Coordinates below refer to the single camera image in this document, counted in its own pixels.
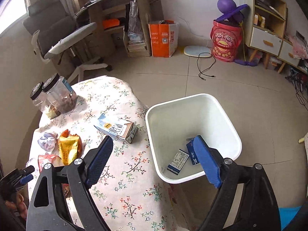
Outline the blue-white paper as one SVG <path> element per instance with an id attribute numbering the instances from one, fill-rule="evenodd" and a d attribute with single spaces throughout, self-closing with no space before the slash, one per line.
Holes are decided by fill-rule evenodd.
<path id="1" fill-rule="evenodd" d="M 57 144 L 57 133 L 44 132 L 38 139 L 38 145 L 46 152 L 51 152 L 55 149 Z"/>

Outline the white trash bin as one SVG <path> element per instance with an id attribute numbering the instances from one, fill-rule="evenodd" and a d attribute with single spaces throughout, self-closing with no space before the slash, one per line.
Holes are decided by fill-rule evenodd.
<path id="1" fill-rule="evenodd" d="M 152 106 L 146 112 L 148 138 L 158 176 L 169 184 L 181 184 L 205 175 L 201 165 L 187 161 L 178 175 L 167 166 L 178 150 L 186 151 L 189 138 L 202 136 L 223 158 L 236 160 L 242 141 L 218 100 L 206 93 Z"/>

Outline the red snack wrapper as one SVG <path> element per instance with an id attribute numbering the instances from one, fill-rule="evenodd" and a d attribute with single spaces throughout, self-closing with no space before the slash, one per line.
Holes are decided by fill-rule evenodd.
<path id="1" fill-rule="evenodd" d="M 54 167 L 63 166 L 62 159 L 56 154 L 44 154 L 38 156 L 39 172 L 41 172 L 45 164 L 51 163 Z"/>

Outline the yellow snack wrapper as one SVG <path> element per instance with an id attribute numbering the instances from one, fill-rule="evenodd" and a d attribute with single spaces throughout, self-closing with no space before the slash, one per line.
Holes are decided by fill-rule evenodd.
<path id="1" fill-rule="evenodd" d="M 68 129 L 64 130 L 58 139 L 59 156 L 63 164 L 69 165 L 77 159 L 82 150 L 81 137 L 77 134 L 70 134 Z"/>

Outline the dark blue box in bin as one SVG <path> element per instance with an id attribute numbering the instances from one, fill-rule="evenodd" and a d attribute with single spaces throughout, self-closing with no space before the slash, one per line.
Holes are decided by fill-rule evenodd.
<path id="1" fill-rule="evenodd" d="M 194 150 L 194 138 L 188 138 L 186 140 L 187 140 L 186 148 L 189 153 L 189 157 L 191 159 L 192 165 L 193 166 L 197 165 L 199 164 L 199 160 Z"/>

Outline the blue-white box in bin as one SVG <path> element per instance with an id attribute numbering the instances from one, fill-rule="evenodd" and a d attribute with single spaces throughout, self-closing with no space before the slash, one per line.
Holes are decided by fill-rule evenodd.
<path id="1" fill-rule="evenodd" d="M 167 170 L 173 174 L 178 175 L 184 167 L 186 161 L 189 158 L 189 154 L 181 149 L 177 151 L 172 161 L 168 164 Z"/>

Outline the cashew jar black lid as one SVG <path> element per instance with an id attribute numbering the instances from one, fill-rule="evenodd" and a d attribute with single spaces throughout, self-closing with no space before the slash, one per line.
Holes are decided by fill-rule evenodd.
<path id="1" fill-rule="evenodd" d="M 30 93 L 30 99 L 35 107 L 37 107 L 49 119 L 58 117 L 61 112 L 47 99 L 47 95 L 43 92 L 44 83 L 41 81 L 35 85 Z"/>

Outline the dark nut jar black lid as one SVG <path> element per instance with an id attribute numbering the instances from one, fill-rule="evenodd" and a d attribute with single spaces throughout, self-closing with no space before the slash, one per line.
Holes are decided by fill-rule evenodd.
<path id="1" fill-rule="evenodd" d="M 55 73 L 44 83 L 42 90 L 47 99 L 61 114 L 72 111 L 77 103 L 77 94 L 65 77 Z"/>

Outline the grey office chair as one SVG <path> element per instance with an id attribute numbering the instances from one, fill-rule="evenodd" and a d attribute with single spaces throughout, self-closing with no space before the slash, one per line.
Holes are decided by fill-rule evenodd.
<path id="1" fill-rule="evenodd" d="M 75 70 L 67 79 L 71 83 L 75 78 L 81 82 L 84 72 L 88 70 L 106 69 L 112 71 L 111 65 L 102 62 L 98 55 L 82 62 L 72 47 L 92 34 L 96 23 L 89 23 L 77 28 L 76 20 L 68 15 L 60 1 L 39 0 L 28 7 L 28 18 L 23 26 L 32 34 L 31 45 L 35 55 L 39 55 L 44 63 L 48 63 L 57 55 L 70 50 L 73 53 Z"/>

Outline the stack of books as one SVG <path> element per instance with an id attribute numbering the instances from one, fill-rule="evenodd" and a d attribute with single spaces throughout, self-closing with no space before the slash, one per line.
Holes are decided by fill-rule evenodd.
<path id="1" fill-rule="evenodd" d="M 128 57 L 150 57 L 151 56 L 151 44 L 149 31 L 144 33 L 145 40 L 141 43 L 130 43 L 128 33 L 123 30 L 123 43 Z"/>

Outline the white bathroom scale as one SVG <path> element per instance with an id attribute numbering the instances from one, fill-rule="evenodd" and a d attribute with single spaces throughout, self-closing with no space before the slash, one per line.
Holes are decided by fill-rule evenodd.
<path id="1" fill-rule="evenodd" d="M 190 45 L 184 48 L 184 54 L 190 57 L 210 58 L 211 50 L 205 46 Z"/>

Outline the silver foil bag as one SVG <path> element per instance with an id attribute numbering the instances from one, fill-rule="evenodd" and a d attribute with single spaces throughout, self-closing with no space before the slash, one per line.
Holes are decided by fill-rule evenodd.
<path id="1" fill-rule="evenodd" d="M 130 1 L 127 35 L 131 44 L 142 43 L 145 40 L 141 21 L 138 15 L 138 4 L 136 1 Z"/>

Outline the wooden shelf cabinet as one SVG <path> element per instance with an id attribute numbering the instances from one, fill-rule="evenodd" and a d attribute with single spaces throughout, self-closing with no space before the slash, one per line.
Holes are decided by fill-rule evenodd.
<path id="1" fill-rule="evenodd" d="M 249 10 L 245 13 L 245 44 L 257 51 L 265 53 L 265 67 L 270 57 L 282 61 L 280 73 L 286 64 L 307 73 L 306 68 L 298 66 L 299 59 L 292 53 L 293 44 L 285 39 L 287 24 L 287 5 L 283 0 L 245 0 Z"/>

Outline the orange cardboard box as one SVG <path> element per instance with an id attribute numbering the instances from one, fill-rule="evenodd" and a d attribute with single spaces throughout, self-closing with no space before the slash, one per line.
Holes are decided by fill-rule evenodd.
<path id="1" fill-rule="evenodd" d="M 153 21 L 148 24 L 153 57 L 169 58 L 178 45 L 180 24 L 172 20 Z"/>

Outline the purple balance ball toy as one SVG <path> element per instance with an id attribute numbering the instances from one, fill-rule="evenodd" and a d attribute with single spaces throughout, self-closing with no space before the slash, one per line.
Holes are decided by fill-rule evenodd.
<path id="1" fill-rule="evenodd" d="M 249 6 L 247 4 L 237 6 L 234 0 L 218 0 L 217 7 L 222 15 L 216 19 L 216 22 L 227 20 L 231 23 L 241 23 L 244 20 L 241 10 Z"/>

